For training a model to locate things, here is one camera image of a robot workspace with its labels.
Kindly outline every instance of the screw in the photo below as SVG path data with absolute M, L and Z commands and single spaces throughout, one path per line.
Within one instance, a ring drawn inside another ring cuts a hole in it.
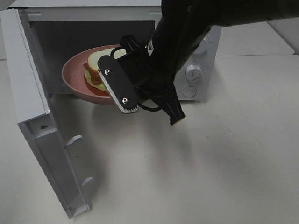
M 106 70 L 105 70 L 105 75 L 106 75 L 106 76 L 109 76 L 110 74 L 111 74 L 111 71 L 110 71 L 109 69 L 106 69 Z
M 122 99 L 122 103 L 123 104 L 127 104 L 128 103 L 128 99 L 127 98 Z

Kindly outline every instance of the pink plate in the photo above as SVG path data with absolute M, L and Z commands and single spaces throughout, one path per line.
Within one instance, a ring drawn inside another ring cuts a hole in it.
M 62 68 L 62 79 L 75 96 L 95 104 L 113 103 L 107 92 L 94 88 L 87 83 L 84 78 L 85 68 L 83 64 L 87 63 L 88 57 L 93 52 L 116 48 L 118 46 L 119 45 L 107 45 L 92 48 L 75 55 L 65 63 Z

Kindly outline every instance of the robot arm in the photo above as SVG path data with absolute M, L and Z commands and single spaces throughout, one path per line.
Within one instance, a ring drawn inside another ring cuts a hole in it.
M 162 0 L 162 19 L 150 40 L 121 39 L 127 54 L 99 59 L 99 74 L 123 113 L 164 110 L 173 125 L 185 117 L 174 77 L 214 25 L 234 26 L 299 17 L 298 0 Z M 158 108 L 142 105 L 151 99 Z

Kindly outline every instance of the white tabletop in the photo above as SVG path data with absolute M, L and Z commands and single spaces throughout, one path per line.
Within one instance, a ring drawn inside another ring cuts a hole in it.
M 217 56 L 292 55 L 295 51 L 266 22 L 222 29 Z
M 298 223 L 299 56 L 218 57 L 208 102 L 183 103 L 173 127 L 163 112 L 55 96 L 65 135 L 84 136 L 101 173 L 93 210 L 71 221 L 18 131 L 0 66 L 3 223 Z

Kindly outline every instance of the microwave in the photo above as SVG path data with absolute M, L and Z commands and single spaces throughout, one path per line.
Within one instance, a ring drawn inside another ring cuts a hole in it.
M 53 109 L 53 95 L 71 94 L 62 67 L 84 50 L 119 44 L 124 35 L 148 40 L 162 17 L 160 4 L 17 0 L 0 12 L 18 126 L 69 218 L 91 209 L 96 180 L 93 169 L 79 169 L 70 153 L 84 150 L 82 136 L 65 139 Z M 180 100 L 206 100 L 220 34 L 221 27 L 213 27 L 177 73 Z

